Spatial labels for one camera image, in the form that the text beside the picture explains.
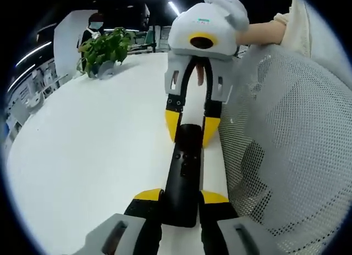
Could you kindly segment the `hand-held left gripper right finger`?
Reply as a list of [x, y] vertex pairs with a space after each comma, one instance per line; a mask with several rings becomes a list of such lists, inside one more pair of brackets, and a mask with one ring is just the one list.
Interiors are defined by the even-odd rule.
[[239, 217], [221, 194], [200, 191], [201, 241], [205, 254], [278, 254], [272, 235], [248, 217]]

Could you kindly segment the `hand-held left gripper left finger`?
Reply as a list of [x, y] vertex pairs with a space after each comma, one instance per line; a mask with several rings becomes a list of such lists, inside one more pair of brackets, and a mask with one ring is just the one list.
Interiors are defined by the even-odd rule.
[[157, 254], [162, 196], [162, 189], [134, 196], [123, 214], [113, 214], [86, 235], [82, 254]]

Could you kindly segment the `person's right hand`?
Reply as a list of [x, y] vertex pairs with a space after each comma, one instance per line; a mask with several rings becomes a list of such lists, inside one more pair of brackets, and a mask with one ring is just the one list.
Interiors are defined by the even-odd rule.
[[204, 83], [205, 79], [205, 68], [201, 63], [196, 64], [196, 72], [197, 72], [197, 85], [201, 86]]

